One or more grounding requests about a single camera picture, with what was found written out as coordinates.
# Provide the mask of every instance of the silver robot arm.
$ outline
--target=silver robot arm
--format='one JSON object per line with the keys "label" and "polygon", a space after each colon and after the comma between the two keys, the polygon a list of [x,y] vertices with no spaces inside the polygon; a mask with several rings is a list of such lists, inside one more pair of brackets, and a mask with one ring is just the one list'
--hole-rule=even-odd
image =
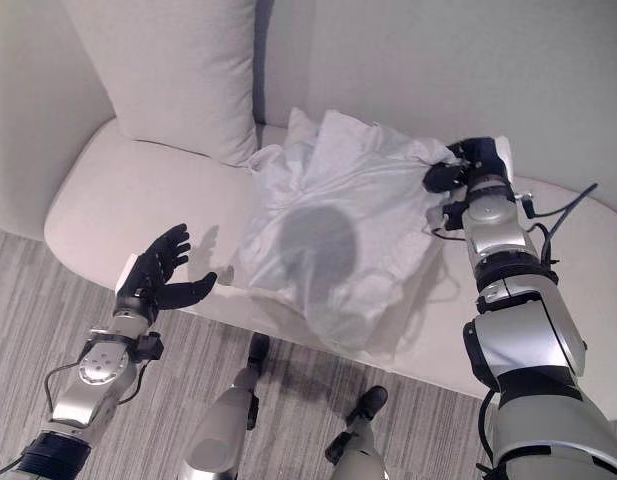
{"label": "silver robot arm", "polygon": [[166,284],[190,249],[185,224],[173,227],[140,255],[117,292],[112,318],[92,328],[68,389],[51,406],[42,433],[26,448],[10,479],[73,480],[91,448],[103,436],[124,392],[134,383],[137,365],[158,360],[163,345],[147,331],[159,310],[193,305],[212,289],[217,278]]}
{"label": "silver robot arm", "polygon": [[587,346],[550,262],[519,225],[504,155],[491,138],[451,150],[463,170],[440,166],[427,180],[451,176],[467,187],[465,200],[444,213],[447,229],[465,232],[479,291],[480,314],[464,328],[466,350],[475,376],[501,395],[493,469],[484,478],[617,480],[617,440],[577,385]]}

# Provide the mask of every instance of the floor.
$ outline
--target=floor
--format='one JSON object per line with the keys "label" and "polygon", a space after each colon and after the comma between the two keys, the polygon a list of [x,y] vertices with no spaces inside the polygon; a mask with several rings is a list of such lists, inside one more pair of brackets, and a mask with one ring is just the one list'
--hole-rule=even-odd
{"label": "floor", "polygon": [[[69,272],[44,244],[0,231],[0,467],[38,433],[45,372],[78,355],[112,304],[110,291]],[[174,479],[196,423],[245,361],[245,330],[181,312],[162,313],[156,329],[166,345],[161,361],[148,368],[140,395],[119,407],[79,478]],[[390,394],[374,430],[391,478],[480,478],[478,400],[278,340],[270,357],[240,479],[328,478],[323,450],[374,384]],[[69,375],[59,375],[53,395]]]}

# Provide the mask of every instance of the crumpled fabric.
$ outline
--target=crumpled fabric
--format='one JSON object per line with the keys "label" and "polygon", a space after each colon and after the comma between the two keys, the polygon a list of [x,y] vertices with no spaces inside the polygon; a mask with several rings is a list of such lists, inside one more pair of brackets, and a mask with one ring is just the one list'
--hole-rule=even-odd
{"label": "crumpled fabric", "polygon": [[426,210],[441,196],[422,180],[453,158],[437,140],[337,111],[315,138],[260,150],[250,159],[258,205],[239,250],[246,286],[276,292],[325,345],[394,353],[416,293],[406,286],[440,248]]}

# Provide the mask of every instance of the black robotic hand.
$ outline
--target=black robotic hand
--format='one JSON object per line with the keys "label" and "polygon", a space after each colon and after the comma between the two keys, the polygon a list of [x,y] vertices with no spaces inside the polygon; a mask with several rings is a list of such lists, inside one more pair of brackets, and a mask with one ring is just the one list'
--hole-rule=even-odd
{"label": "black robotic hand", "polygon": [[188,261],[190,238],[185,223],[171,228],[137,258],[117,292],[114,314],[137,313],[152,324],[159,310],[183,308],[203,300],[212,290],[217,274],[210,272],[196,282],[166,285],[175,268]]}

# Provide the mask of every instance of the wire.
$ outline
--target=wire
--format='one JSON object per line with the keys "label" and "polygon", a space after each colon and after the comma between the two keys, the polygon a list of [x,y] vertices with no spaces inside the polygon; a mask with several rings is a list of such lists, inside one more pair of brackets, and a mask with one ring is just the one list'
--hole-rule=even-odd
{"label": "wire", "polygon": [[[544,245],[546,244],[547,238],[550,235],[550,232],[548,231],[548,227],[546,227],[543,223],[537,222],[537,223],[533,223],[532,226],[526,230],[528,233],[532,232],[535,228],[538,228],[539,230],[541,230],[541,232],[544,234]],[[552,263],[552,260],[550,259],[550,255],[552,253],[552,247],[550,245],[550,242],[548,242],[548,253],[547,253],[547,257],[548,257],[548,263],[546,264],[546,266],[550,266],[550,264]]]}
{"label": "wire", "polygon": [[465,238],[460,238],[460,237],[447,237],[445,235],[442,235],[439,233],[439,231],[442,230],[441,227],[438,228],[433,228],[432,229],[432,234],[437,237],[437,238],[441,238],[442,240],[454,240],[455,242],[465,242],[466,239]]}
{"label": "wire", "polygon": [[25,450],[24,450],[24,453],[22,453],[17,460],[14,460],[12,463],[10,463],[10,464],[6,465],[4,468],[2,468],[0,470],[0,475],[3,475],[8,470],[11,470],[11,469],[15,468],[19,464],[19,462],[21,462],[23,460],[24,455],[25,455]]}
{"label": "wire", "polygon": [[57,367],[54,370],[51,370],[44,378],[44,390],[46,392],[46,403],[48,404],[48,410],[52,414],[54,407],[52,403],[52,395],[50,394],[50,386],[48,382],[50,382],[50,377],[52,377],[55,373],[61,372],[62,370],[68,370],[69,368],[73,368],[79,365],[79,362],[69,363],[68,365],[63,365],[61,367]]}
{"label": "wire", "polygon": [[137,394],[139,393],[139,390],[141,389],[141,381],[144,378],[146,367],[149,364],[150,364],[150,360],[148,360],[146,364],[143,367],[141,367],[141,370],[139,370],[139,378],[137,378],[137,388],[135,388],[135,391],[133,392],[133,394],[129,396],[128,398],[125,398],[124,400],[120,400],[119,403],[117,403],[117,405],[123,405],[124,403],[128,403],[130,400],[132,400],[133,398],[137,396]]}
{"label": "wire", "polygon": [[541,249],[541,262],[543,264],[545,265],[550,264],[550,241],[555,236],[555,233],[557,232],[561,224],[564,223],[568,215],[572,213],[572,211],[577,207],[577,205],[579,205],[579,203],[584,198],[586,198],[588,195],[590,195],[590,193],[598,186],[599,185],[597,183],[593,183],[586,190],[581,192],[577,198],[575,198],[572,202],[566,205],[566,207],[564,207],[564,211],[563,211],[564,213],[561,215],[561,217],[559,217],[559,220],[557,220],[557,222],[553,225],[553,227],[548,232],[548,236],[546,237],[546,240],[544,241],[544,246]]}
{"label": "wire", "polygon": [[477,421],[477,429],[479,430],[479,440],[481,441],[481,446],[484,448],[488,459],[490,460],[490,464],[493,463],[492,456],[492,448],[490,448],[490,444],[488,443],[488,438],[486,437],[486,410],[488,410],[488,405],[490,404],[492,397],[495,396],[495,391],[490,390],[486,396],[484,397],[483,402],[481,402],[481,407],[479,407],[479,420]]}
{"label": "wire", "polygon": [[[590,192],[592,192],[595,188],[597,188],[597,186],[598,186],[598,185],[597,185],[596,183],[592,184],[590,187],[588,187],[590,190],[589,190],[588,192],[586,192],[586,190],[587,190],[587,189],[586,189],[586,190],[584,190],[584,192],[582,193],[582,195],[584,195],[584,193],[585,193],[584,197],[585,197],[585,196],[587,196],[588,194],[590,194]],[[572,206],[576,205],[576,203],[579,203],[578,198],[579,198],[579,197],[575,198],[575,199],[574,199],[572,202],[570,202],[569,204],[564,205],[563,207],[558,208],[557,210],[553,210],[552,212],[546,212],[546,213],[535,213],[535,214],[533,215],[533,217],[532,217],[532,218],[552,217],[553,215],[557,215],[558,213],[564,212],[564,211],[566,211],[568,208],[570,208],[570,207],[572,207]]]}

